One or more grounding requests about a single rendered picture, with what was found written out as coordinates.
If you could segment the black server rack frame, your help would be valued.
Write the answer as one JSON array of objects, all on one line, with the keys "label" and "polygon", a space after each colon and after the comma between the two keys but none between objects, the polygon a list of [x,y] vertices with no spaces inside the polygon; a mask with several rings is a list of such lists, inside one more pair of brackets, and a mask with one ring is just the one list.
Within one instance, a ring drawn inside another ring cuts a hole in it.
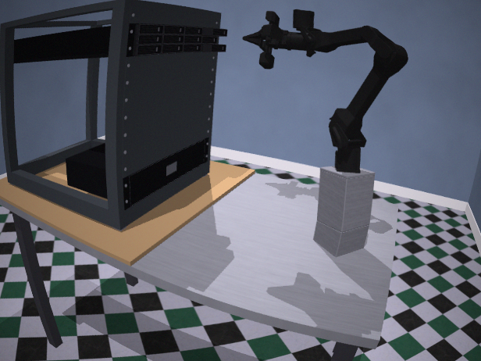
[{"label": "black server rack frame", "polygon": [[[109,10],[110,20],[49,21]],[[8,182],[122,231],[205,177],[218,52],[134,56],[134,33],[136,24],[220,28],[220,21],[221,13],[204,9],[113,0],[2,23],[0,97]],[[46,26],[91,28],[14,40],[16,28]],[[100,58],[106,57],[103,140],[97,138],[98,75]],[[86,140],[18,165],[14,63],[65,59],[88,59]],[[69,186],[108,201],[35,175],[64,162]]]}]

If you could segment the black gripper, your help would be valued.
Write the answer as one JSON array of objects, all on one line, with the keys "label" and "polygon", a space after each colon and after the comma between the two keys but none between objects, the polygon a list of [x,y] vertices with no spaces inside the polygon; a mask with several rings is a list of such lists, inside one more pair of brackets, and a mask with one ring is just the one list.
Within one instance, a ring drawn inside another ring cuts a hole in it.
[{"label": "black gripper", "polygon": [[[279,22],[280,18],[277,16],[277,14],[273,11],[267,11],[265,15],[265,19],[269,21],[269,24],[274,24],[279,27]],[[292,32],[286,31],[287,34],[283,36],[283,39],[286,40],[285,45],[280,45],[277,46],[274,49],[282,48],[282,49],[287,49],[291,51],[291,45],[290,45],[290,37]],[[272,49],[271,47],[265,45],[265,41],[262,40],[262,29],[256,33],[249,34],[247,36],[243,37],[243,40],[251,42],[252,44],[255,44],[263,51],[260,54],[259,57],[259,65],[261,65],[264,69],[272,69],[274,66],[274,59],[275,57],[272,55]]]}]

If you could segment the tan flat board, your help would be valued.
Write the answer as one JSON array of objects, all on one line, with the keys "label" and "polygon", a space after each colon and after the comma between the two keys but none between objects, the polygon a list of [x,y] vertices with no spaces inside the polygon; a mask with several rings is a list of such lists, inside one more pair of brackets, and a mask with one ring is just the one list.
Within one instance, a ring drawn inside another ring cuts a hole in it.
[{"label": "tan flat board", "polygon": [[[0,199],[71,238],[132,266],[254,173],[252,169],[210,161],[210,171],[205,177],[122,231],[12,185],[7,177],[0,179]],[[35,175],[73,188],[67,184],[66,162]]]}]

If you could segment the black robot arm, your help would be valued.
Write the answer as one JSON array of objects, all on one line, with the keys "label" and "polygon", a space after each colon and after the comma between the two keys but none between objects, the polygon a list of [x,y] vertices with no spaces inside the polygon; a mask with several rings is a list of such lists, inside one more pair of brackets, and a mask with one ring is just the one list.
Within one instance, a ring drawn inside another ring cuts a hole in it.
[{"label": "black robot arm", "polygon": [[[314,28],[314,15],[313,11],[294,9],[293,28],[301,30],[301,33],[291,34],[290,45],[293,50],[307,51],[306,56],[312,57],[315,51],[327,53],[340,46],[368,42],[375,51],[373,68],[362,86],[346,109],[335,110],[329,123],[333,146],[339,148],[335,154],[337,172],[361,173],[360,147],[365,147],[366,143],[361,132],[363,116],[387,80],[406,65],[408,53],[402,46],[394,44],[371,26],[336,32],[317,30]],[[283,36],[287,34],[287,30],[282,30],[274,24],[266,24],[262,28],[262,39],[266,41],[267,46],[275,48],[277,45],[286,44]],[[357,141],[353,141],[354,139]]]}]

